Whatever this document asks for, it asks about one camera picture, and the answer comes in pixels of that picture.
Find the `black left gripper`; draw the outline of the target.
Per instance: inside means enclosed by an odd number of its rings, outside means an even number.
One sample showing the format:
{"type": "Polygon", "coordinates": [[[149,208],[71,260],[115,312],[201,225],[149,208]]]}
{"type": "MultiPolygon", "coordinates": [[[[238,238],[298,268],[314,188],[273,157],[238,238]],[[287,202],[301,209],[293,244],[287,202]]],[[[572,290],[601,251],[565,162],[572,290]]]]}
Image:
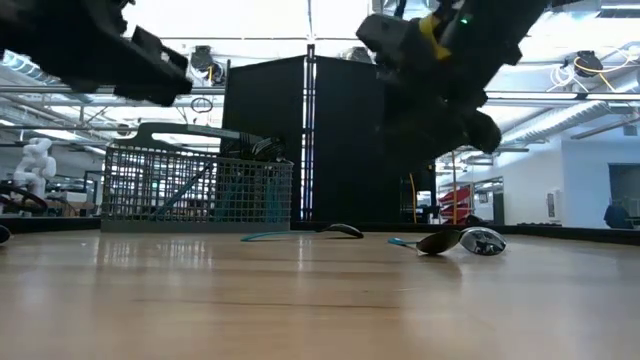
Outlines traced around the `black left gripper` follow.
{"type": "Polygon", "coordinates": [[[176,94],[191,92],[188,58],[140,26],[135,28],[131,41],[150,58],[154,75],[118,74],[122,35],[128,26],[122,12],[134,0],[77,1],[77,28],[72,34],[79,36],[80,49],[74,53],[72,75],[64,78],[73,90],[92,93],[101,86],[114,86],[118,96],[165,107],[173,104],[176,94]]]}

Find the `spoon with turquoise handle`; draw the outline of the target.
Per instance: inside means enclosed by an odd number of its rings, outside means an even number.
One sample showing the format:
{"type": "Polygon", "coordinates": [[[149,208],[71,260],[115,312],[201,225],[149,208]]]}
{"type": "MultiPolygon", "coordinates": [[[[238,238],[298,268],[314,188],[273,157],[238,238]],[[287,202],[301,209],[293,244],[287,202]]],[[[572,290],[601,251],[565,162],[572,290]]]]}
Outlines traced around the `spoon with turquoise handle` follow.
{"type": "Polygon", "coordinates": [[[400,238],[390,238],[389,244],[415,249],[418,253],[438,255],[455,247],[461,237],[460,230],[442,230],[430,234],[420,241],[405,241],[400,238]]]}
{"type": "Polygon", "coordinates": [[[361,239],[364,237],[364,234],[359,229],[351,225],[347,225],[343,223],[335,223],[319,230],[290,230],[290,231],[277,231],[277,232],[251,234],[243,237],[241,239],[241,242],[251,242],[257,239],[277,236],[277,235],[307,235],[307,234],[324,233],[324,232],[339,232],[339,233],[352,236],[358,239],[361,239]]]}

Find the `grey mesh cutlery basket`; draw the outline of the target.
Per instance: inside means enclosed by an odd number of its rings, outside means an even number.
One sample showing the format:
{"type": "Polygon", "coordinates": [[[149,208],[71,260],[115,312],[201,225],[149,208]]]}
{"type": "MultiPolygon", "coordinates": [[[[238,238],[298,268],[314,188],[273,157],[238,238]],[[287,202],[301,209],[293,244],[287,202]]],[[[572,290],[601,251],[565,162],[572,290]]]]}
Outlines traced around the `grey mesh cutlery basket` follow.
{"type": "Polygon", "coordinates": [[[101,229],[115,233],[251,233],[287,231],[293,164],[219,156],[222,138],[240,131],[195,124],[144,123],[106,149],[101,229]],[[156,221],[150,216],[207,163],[208,171],[156,221]],[[265,189],[278,184],[279,215],[267,221],[265,189]]]}

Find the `silver ventilation duct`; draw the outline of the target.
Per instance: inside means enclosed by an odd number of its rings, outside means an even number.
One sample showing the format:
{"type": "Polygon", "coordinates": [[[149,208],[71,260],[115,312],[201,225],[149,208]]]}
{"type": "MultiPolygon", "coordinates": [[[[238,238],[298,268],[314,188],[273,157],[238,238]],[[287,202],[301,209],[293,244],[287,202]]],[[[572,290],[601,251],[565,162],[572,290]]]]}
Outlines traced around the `silver ventilation duct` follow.
{"type": "Polygon", "coordinates": [[[631,101],[590,100],[542,113],[502,135],[502,145],[531,143],[623,109],[640,108],[640,98],[631,101]]]}

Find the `white robot figure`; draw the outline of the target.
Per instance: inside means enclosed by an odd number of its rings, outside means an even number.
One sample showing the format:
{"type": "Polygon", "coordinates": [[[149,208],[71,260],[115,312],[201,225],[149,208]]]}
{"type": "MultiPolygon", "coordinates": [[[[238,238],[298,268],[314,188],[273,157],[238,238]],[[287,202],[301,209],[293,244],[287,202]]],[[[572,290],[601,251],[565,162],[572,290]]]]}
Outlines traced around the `white robot figure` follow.
{"type": "Polygon", "coordinates": [[[23,147],[22,159],[13,173],[13,182],[26,187],[32,194],[45,198],[46,181],[56,175],[56,160],[49,155],[52,141],[48,138],[32,138],[23,147]]]}

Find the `person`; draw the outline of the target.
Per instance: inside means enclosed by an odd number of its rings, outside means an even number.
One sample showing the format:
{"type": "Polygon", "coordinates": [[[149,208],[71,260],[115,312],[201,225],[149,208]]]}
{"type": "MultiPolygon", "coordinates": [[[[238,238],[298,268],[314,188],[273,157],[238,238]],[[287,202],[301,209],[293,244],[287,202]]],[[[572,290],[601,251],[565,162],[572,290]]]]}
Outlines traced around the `person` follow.
{"type": "Polygon", "coordinates": [[[628,211],[621,205],[610,204],[605,210],[603,220],[611,229],[634,229],[628,211]]]}

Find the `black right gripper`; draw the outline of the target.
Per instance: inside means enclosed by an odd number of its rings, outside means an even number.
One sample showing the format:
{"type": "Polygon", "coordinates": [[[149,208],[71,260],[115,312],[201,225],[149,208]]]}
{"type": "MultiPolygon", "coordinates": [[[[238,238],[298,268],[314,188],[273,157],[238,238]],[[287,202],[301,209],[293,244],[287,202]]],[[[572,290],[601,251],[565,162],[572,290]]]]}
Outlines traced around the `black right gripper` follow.
{"type": "Polygon", "coordinates": [[[520,43],[549,7],[548,0],[435,1],[422,17],[405,17],[407,0],[397,0],[392,14],[380,13],[417,22],[435,13],[447,22],[439,42],[451,51],[438,60],[431,46],[432,58],[421,67],[378,55],[385,87],[383,158],[398,173],[419,170],[461,145],[496,151],[501,130],[478,110],[487,101],[485,89],[501,67],[520,62],[520,43]],[[447,113],[461,115],[463,124],[447,113]]]}

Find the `red tool cart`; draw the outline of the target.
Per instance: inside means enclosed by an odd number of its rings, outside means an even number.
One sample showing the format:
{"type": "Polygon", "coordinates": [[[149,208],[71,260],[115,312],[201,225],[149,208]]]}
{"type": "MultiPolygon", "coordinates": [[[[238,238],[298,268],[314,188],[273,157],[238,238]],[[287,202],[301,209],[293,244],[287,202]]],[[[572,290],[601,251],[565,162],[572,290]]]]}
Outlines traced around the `red tool cart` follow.
{"type": "Polygon", "coordinates": [[[443,224],[463,224],[473,213],[472,187],[464,185],[451,190],[439,199],[443,224]]]}

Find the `white wall box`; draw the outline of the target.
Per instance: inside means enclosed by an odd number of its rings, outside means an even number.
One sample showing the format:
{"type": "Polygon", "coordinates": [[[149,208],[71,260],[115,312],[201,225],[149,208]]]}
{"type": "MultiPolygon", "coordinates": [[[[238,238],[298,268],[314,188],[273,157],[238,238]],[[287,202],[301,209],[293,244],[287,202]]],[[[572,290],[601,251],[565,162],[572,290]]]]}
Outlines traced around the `white wall box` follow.
{"type": "Polygon", "coordinates": [[[562,222],[562,191],[551,189],[546,194],[547,217],[551,223],[562,222]]]}

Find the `silver spoon bowl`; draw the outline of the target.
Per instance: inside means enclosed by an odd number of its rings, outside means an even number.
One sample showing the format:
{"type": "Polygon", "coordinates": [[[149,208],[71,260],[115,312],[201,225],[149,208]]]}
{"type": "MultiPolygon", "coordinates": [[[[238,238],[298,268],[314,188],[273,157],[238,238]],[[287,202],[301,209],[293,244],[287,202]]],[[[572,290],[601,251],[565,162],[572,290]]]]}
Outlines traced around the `silver spoon bowl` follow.
{"type": "Polygon", "coordinates": [[[504,236],[486,227],[470,227],[461,232],[460,245],[469,252],[482,256],[501,254],[507,247],[504,236]]]}

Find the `black folding partition screen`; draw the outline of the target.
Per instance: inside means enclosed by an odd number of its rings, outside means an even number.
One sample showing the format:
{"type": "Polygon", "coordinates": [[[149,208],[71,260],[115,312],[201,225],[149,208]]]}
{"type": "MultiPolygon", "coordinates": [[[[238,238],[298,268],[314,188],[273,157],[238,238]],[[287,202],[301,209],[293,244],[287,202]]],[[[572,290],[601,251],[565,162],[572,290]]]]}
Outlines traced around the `black folding partition screen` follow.
{"type": "Polygon", "coordinates": [[[384,92],[374,67],[318,57],[315,68],[312,131],[304,128],[302,56],[233,68],[223,127],[284,139],[293,222],[399,222],[400,178],[383,156],[384,92]]]}

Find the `knife with turquoise handle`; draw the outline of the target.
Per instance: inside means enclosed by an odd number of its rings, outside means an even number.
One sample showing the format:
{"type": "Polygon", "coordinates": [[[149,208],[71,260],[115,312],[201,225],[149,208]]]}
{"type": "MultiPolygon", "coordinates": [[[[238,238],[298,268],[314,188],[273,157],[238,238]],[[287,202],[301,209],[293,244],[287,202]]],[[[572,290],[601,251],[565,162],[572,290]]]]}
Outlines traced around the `knife with turquoise handle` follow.
{"type": "Polygon", "coordinates": [[[156,221],[165,214],[190,190],[208,171],[213,169],[214,162],[207,163],[198,173],[191,177],[171,198],[159,207],[151,216],[151,221],[156,221]]]}
{"type": "Polygon", "coordinates": [[[277,180],[270,177],[265,189],[265,210],[268,222],[276,223],[279,215],[278,184],[277,180]]]}

